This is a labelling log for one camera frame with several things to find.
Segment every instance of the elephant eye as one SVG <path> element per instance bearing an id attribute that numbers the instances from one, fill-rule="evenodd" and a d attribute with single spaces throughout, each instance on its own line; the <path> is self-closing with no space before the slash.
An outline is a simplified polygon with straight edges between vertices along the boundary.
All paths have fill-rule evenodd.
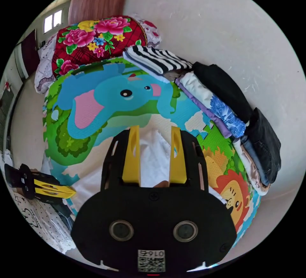
<path id="1" fill-rule="evenodd" d="M 122 90 L 120 92 L 120 95 L 123 97 L 130 97 L 133 94 L 133 92 L 131 90 Z"/>

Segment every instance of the camera lens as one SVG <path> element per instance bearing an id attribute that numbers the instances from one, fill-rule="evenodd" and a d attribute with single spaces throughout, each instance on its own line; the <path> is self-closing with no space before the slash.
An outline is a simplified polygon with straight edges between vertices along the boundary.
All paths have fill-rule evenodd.
<path id="1" fill-rule="evenodd" d="M 117 241 L 127 241 L 134 234 L 132 225 L 127 221 L 122 220 L 111 223 L 109 232 L 111 236 Z"/>
<path id="2" fill-rule="evenodd" d="M 198 227 L 190 221 L 178 223 L 173 230 L 174 237 L 180 242 L 190 242 L 198 234 Z"/>

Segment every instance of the purple fabric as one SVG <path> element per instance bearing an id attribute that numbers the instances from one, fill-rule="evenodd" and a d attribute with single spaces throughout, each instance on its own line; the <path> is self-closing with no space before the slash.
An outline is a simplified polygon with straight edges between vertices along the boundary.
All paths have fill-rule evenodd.
<path id="1" fill-rule="evenodd" d="M 223 123 L 221 119 L 219 119 L 216 115 L 214 115 L 211 111 L 209 111 L 200 101 L 198 101 L 186 88 L 182 85 L 182 83 L 177 78 L 175 80 L 177 86 L 190 98 L 193 103 L 195 103 L 219 128 L 224 138 L 229 138 L 232 133 L 228 130 L 226 125 Z"/>

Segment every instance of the red floral fabric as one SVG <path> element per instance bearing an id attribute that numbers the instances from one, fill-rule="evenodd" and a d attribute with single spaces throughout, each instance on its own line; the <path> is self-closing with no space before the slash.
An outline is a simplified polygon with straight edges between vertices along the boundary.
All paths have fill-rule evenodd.
<path id="1" fill-rule="evenodd" d="M 57 33 L 52 73 L 57 78 L 80 65 L 122 56 L 126 47 L 147 44 L 144 29 L 128 16 L 73 24 Z"/>

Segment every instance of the black and white striped fabric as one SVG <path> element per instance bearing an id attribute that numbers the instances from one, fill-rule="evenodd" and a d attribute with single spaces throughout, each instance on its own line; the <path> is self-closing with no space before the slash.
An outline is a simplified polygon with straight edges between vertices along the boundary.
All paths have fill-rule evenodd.
<path id="1" fill-rule="evenodd" d="M 172 70 L 192 68 L 192 64 L 190 62 L 167 50 L 135 45 L 127 48 L 127 54 L 129 55 L 130 59 L 135 60 L 157 75 L 163 75 L 164 73 Z"/>

